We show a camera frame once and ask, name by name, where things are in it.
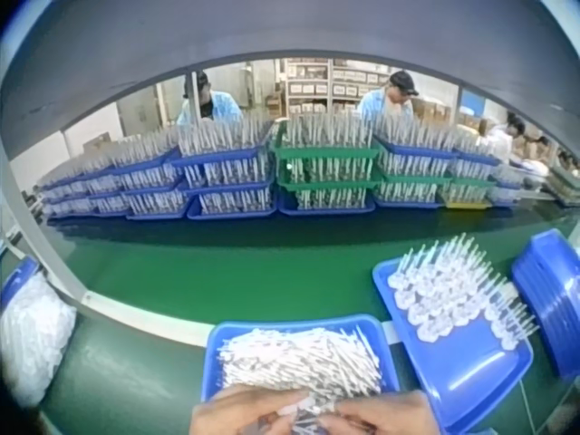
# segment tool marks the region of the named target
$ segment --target baseball cap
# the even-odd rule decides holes
[[[415,83],[408,72],[400,70],[389,77],[389,82],[397,86],[403,95],[419,95],[415,90]]]

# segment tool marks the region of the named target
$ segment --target blue bin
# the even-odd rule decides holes
[[[251,322],[224,322],[216,326],[208,338],[208,348],[203,367],[203,380],[201,383],[201,400],[208,401],[217,392],[222,390],[222,364],[219,360],[219,348],[225,340],[230,340],[238,335],[247,334],[259,328],[264,330],[275,329],[286,333],[298,333],[314,328],[324,328],[329,331],[340,332],[344,329],[348,334],[361,328],[379,358],[379,368],[382,373],[381,391],[397,392],[399,381],[397,372],[392,362],[391,351],[385,337],[382,325],[377,319],[367,314],[349,315],[334,319],[312,320],[305,322],[283,323],[251,323]]]

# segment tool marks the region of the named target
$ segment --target white plastic component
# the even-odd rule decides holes
[[[76,310],[37,273],[14,295],[0,317],[5,379],[18,403],[38,405],[63,358]]]

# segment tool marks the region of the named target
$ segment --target green conveyor belt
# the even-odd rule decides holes
[[[566,236],[575,212],[553,203],[509,211],[382,210],[367,216],[237,222],[68,222],[43,227],[69,267],[93,291],[194,321],[301,320],[353,313],[389,318],[371,269],[435,238],[467,231],[499,271],[537,232]],[[523,386],[538,428],[566,393],[539,336]],[[417,387],[401,344],[391,347],[404,388]],[[82,311],[43,403],[65,435],[183,434],[199,397],[203,349],[141,333]],[[516,387],[479,424],[531,434]]]

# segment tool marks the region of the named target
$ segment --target black cap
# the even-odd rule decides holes
[[[415,83],[413,82],[412,77],[404,70],[391,74],[389,82],[391,82],[393,86],[397,86],[403,95],[419,95],[415,90]]]
[[[203,89],[203,87],[209,83],[208,75],[203,71],[196,71],[196,81],[198,82],[198,92]],[[188,98],[188,86],[183,83],[183,98]]]

